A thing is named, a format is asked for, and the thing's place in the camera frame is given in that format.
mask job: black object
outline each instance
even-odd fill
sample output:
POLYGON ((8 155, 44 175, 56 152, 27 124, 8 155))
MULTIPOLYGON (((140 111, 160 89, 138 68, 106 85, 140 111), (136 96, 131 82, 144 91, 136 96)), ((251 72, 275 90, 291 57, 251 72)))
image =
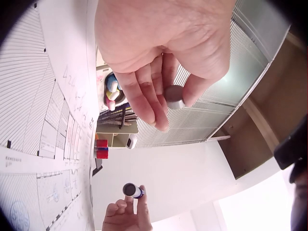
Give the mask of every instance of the black object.
POLYGON ((127 196, 132 196, 136 192, 136 187, 132 183, 127 183, 123 187, 123 193, 127 196))
POLYGON ((11 148, 11 144, 12 144, 12 142, 11 142, 10 140, 8 140, 8 141, 7 141, 6 147, 7 147, 7 148, 11 148))
POLYGON ((131 145, 131 142, 132 142, 132 140, 130 139, 130 138, 128 138, 128 141, 127 141, 127 145, 126 146, 130 146, 131 145))
POLYGON ((307 165, 307 126, 305 115, 290 136, 275 148, 274 157, 281 169, 300 161, 306 161, 307 165))
POLYGON ((120 129, 122 129, 124 127, 125 114, 126 114, 126 104, 123 104, 122 105, 122 121, 121 121, 121 124, 119 125, 120 129))

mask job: pen holder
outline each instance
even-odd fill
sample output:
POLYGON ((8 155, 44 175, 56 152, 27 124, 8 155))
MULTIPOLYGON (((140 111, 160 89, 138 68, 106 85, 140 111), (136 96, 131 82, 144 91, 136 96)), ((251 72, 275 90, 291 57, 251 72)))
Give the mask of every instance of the pen holder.
MULTIPOLYGON (((107 102, 106 102, 106 92, 108 91, 108 88, 107 88, 107 81, 108 81, 108 78, 113 75, 113 72, 109 73, 106 78, 105 78, 105 82, 104 82, 104 105, 107 106, 107 102)), ((122 103, 124 103, 126 97, 123 93, 122 90, 119 90, 120 91, 120 94, 119 96, 114 100, 115 101, 115 106, 119 106, 121 105, 122 103)))

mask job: paper sheet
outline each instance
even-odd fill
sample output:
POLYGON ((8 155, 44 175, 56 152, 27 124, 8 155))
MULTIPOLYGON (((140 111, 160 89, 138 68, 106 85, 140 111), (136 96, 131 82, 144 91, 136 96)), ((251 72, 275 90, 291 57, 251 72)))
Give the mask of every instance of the paper sheet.
POLYGON ((0 207, 18 231, 94 230, 97 1, 42 0, 0 50, 0 207))

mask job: round magnet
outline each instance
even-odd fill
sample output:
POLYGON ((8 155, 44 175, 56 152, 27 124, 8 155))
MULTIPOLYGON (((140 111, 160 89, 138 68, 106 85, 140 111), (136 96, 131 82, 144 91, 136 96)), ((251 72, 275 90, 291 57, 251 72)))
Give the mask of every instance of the round magnet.
POLYGON ((164 95, 168 108, 178 110, 185 107, 182 86, 171 85, 165 89, 164 95))

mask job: palm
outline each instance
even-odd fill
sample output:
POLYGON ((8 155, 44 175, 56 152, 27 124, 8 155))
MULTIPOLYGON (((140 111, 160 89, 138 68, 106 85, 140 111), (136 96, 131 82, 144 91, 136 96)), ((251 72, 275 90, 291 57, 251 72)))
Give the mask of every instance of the palm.
POLYGON ((191 73, 183 89, 188 107, 227 73, 234 3, 99 1, 95 16, 98 48, 143 121, 168 130, 164 89, 173 84, 178 63, 191 73))
POLYGON ((102 231, 140 231, 136 214, 121 214, 106 217, 102 231))

